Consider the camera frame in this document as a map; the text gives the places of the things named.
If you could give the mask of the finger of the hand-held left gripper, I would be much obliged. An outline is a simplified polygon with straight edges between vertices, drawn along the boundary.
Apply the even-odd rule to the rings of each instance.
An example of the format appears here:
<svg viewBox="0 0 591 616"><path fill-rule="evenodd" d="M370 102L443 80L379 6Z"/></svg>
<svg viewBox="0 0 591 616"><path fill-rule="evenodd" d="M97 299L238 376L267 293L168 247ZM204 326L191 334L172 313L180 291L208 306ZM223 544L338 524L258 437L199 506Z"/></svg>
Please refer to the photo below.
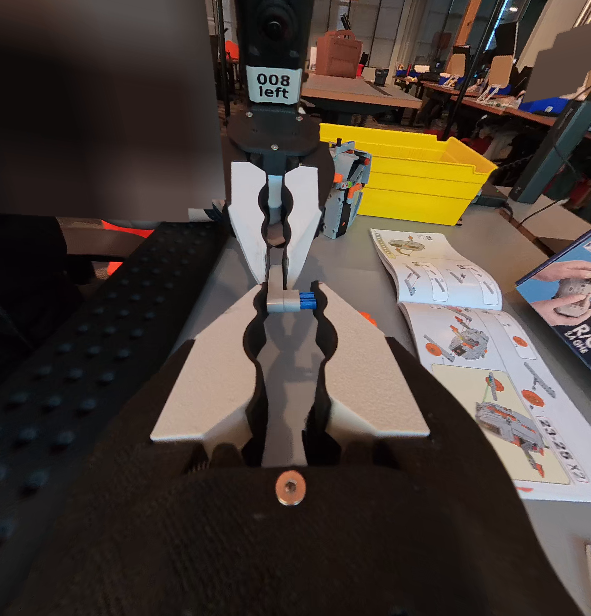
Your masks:
<svg viewBox="0 0 591 616"><path fill-rule="evenodd" d="M321 221L317 169L299 166L285 174L284 183L292 208L284 223L283 277L284 287L294 289Z"/></svg>
<svg viewBox="0 0 591 616"><path fill-rule="evenodd" d="M267 174L251 162L231 162L231 202L228 215L249 269L258 284L267 281L269 271L268 219L260 205L260 197L267 183Z"/></svg>

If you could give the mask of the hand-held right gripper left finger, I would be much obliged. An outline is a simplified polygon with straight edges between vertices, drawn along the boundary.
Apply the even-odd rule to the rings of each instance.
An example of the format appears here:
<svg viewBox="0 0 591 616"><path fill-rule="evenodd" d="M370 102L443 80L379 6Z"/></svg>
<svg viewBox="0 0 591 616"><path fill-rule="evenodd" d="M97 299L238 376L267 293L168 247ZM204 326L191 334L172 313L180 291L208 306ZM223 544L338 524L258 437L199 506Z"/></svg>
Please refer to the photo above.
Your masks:
<svg viewBox="0 0 591 616"><path fill-rule="evenodd" d="M268 399L258 355L266 344L267 285L257 285L193 341L155 424L153 442L196 441L207 455L234 445L260 465Z"/></svg>

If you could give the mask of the grey angled building beam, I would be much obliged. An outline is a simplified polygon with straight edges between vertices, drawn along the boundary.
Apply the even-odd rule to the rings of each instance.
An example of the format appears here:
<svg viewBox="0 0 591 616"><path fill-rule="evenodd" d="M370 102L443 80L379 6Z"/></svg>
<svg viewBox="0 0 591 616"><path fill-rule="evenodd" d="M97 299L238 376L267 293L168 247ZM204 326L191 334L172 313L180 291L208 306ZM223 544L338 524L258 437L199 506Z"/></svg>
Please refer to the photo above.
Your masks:
<svg viewBox="0 0 591 616"><path fill-rule="evenodd" d="M266 306L268 313L290 313L301 310L300 292L297 289L284 289L283 268L278 264L269 268Z"/></svg>

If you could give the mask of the grey desk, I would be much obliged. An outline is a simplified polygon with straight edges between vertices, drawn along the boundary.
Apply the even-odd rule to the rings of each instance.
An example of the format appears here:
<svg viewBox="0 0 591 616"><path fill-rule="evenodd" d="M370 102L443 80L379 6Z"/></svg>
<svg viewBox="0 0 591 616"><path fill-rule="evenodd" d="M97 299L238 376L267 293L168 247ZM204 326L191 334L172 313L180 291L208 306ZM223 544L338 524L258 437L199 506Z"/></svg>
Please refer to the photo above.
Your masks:
<svg viewBox="0 0 591 616"><path fill-rule="evenodd" d="M515 291L515 281L545 261L546 255L504 218L504 211L469 207L460 226L358 216L347 233L311 245L297 288L327 283L353 307L367 312L385 335L411 354L414 343L396 305L393 281L369 235L369 228L439 232L464 257L498 282L504 309L527 331L562 389L591 425L591 372ZM300 431L313 402L321 353L315 344L312 314L272 315L266 320L267 344L260 353L269 400L269 444L264 466L303 463ZM525 501L538 540L557 575L580 609L591 615L585 543L591 543L591 503Z"/></svg>

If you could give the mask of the grey toy vehicle model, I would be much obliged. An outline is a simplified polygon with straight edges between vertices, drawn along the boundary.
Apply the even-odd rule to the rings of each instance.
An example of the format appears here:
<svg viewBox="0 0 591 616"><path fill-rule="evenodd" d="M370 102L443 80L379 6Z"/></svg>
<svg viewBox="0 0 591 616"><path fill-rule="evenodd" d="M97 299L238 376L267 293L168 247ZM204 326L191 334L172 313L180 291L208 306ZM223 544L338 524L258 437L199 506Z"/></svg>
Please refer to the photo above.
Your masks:
<svg viewBox="0 0 591 616"><path fill-rule="evenodd" d="M370 179L372 156L357 149L354 141L338 138L329 146L335 173L325 205L322 233L336 239L346 234L358 213L363 189Z"/></svg>

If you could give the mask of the grey background table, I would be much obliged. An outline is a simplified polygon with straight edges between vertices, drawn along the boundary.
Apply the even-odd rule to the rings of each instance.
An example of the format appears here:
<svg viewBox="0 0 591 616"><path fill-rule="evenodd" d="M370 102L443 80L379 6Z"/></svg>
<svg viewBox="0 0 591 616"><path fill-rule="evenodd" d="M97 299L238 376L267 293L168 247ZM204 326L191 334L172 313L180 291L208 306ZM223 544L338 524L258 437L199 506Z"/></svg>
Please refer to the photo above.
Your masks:
<svg viewBox="0 0 591 616"><path fill-rule="evenodd" d="M351 126L353 115L375 116L404 110L419 110L422 101L391 84L377 86L362 78L307 73L301 89L301 100L312 104L323 123Z"/></svg>

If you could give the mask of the brown bag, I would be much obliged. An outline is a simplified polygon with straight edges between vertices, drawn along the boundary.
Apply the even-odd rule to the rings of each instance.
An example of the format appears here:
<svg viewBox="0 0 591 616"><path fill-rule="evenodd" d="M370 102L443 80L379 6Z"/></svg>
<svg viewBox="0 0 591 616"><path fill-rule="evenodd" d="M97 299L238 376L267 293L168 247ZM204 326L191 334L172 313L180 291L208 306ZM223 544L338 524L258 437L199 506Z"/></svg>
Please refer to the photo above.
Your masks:
<svg viewBox="0 0 591 616"><path fill-rule="evenodd" d="M356 78L362 43L351 30L328 31L317 39L315 73Z"/></svg>

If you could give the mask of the yellow plastic bin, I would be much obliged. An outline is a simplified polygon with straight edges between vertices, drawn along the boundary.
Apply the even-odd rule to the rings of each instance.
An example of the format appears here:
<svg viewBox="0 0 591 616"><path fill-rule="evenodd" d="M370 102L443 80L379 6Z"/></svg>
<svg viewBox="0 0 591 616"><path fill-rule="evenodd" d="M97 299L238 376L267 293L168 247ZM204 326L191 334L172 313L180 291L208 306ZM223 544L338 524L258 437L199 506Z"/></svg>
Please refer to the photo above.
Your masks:
<svg viewBox="0 0 591 616"><path fill-rule="evenodd" d="M497 169L454 137L321 123L324 142L354 141L371 154L359 213L377 218L455 225Z"/></svg>

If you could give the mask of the black perforated board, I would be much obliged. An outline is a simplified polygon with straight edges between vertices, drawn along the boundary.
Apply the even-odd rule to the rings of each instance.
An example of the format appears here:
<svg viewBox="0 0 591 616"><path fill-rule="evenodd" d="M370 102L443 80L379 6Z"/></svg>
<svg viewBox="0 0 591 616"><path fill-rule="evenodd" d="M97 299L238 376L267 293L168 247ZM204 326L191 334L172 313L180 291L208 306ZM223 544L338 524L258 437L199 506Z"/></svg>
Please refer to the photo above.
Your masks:
<svg viewBox="0 0 591 616"><path fill-rule="evenodd" d="M44 533L76 466L161 366L220 257L216 222L164 223L0 389L0 547Z"/></svg>

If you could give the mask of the orange chair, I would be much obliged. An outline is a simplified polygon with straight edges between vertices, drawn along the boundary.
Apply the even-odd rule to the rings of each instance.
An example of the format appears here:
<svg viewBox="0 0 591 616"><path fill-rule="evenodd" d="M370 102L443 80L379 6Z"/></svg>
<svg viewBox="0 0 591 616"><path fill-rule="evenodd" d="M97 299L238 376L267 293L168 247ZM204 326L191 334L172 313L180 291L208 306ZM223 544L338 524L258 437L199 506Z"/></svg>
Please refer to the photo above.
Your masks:
<svg viewBox="0 0 591 616"><path fill-rule="evenodd" d="M122 227L122 226L109 223L106 220L101 220L101 225L104 229L107 229L107 230L125 232L128 234L137 235L143 238L148 238L154 231L154 229L139 229L139 228ZM106 268L106 276L110 277L121 266L121 264L122 262L110 261Z"/></svg>

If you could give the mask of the open instruction manual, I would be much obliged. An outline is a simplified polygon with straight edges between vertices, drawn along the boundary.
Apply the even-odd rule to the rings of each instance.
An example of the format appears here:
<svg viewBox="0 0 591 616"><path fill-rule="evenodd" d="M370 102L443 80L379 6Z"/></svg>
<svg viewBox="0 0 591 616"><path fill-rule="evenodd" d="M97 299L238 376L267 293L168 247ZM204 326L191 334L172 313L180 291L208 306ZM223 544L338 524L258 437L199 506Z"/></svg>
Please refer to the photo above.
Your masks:
<svg viewBox="0 0 591 616"><path fill-rule="evenodd" d="M460 402L521 497L591 502L591 426L484 269L442 234L371 228L421 364Z"/></svg>

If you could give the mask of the long cluttered table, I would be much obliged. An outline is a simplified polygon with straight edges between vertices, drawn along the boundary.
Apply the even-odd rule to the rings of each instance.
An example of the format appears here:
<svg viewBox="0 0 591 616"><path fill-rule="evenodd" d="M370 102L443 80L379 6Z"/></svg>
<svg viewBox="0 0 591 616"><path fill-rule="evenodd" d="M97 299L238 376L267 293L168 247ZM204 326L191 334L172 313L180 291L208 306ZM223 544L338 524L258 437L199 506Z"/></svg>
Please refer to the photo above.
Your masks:
<svg viewBox="0 0 591 616"><path fill-rule="evenodd" d="M394 84L402 88L405 93L413 93L416 98L425 106L428 100L433 100L432 111L424 113L420 108L409 120L409 126L424 127L425 129L440 129L440 122L444 118L444 113L451 111L457 102L460 90L456 88L446 88L433 81L426 81L420 76L408 76L407 70L399 70L393 75ZM511 105L500 105L497 101L501 96L494 95L487 102L482 102L478 98L478 92L467 92L461 101L460 111L467 110L471 115L492 116L495 118L520 118L526 122L534 123L545 127L553 126L558 119L557 116L543 115L542 113L531 113L513 107Z"/></svg>

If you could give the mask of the dark printed toy box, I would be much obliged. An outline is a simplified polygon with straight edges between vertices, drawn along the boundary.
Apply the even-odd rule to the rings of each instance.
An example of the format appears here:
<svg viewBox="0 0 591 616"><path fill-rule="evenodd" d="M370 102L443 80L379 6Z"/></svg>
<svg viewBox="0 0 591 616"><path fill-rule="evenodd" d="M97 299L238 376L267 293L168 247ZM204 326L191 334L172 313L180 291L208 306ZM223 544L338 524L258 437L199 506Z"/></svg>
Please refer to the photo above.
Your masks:
<svg viewBox="0 0 591 616"><path fill-rule="evenodd" d="M591 230L518 280L516 290L591 371Z"/></svg>

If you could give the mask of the blue plastic bin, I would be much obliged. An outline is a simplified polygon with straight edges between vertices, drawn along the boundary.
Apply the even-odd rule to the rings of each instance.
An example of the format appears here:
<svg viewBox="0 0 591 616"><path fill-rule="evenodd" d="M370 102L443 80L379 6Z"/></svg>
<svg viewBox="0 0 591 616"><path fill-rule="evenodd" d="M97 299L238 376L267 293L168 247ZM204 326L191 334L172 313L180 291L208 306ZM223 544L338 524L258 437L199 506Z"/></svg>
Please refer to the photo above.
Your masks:
<svg viewBox="0 0 591 616"><path fill-rule="evenodd" d="M521 102L518 109L522 112L527 112L535 115L558 116L571 102L571 98L544 98L532 102Z"/></svg>

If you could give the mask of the dark green post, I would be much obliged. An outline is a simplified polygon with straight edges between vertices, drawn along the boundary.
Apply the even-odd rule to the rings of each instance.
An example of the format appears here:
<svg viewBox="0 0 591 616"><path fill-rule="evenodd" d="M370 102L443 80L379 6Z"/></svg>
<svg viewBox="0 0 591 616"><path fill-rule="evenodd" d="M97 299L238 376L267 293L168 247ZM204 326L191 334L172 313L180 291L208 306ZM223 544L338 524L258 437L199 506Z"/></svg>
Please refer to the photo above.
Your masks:
<svg viewBox="0 0 591 616"><path fill-rule="evenodd" d="M511 189L508 198L534 204L591 127L591 101L574 100L549 129L541 146Z"/></svg>

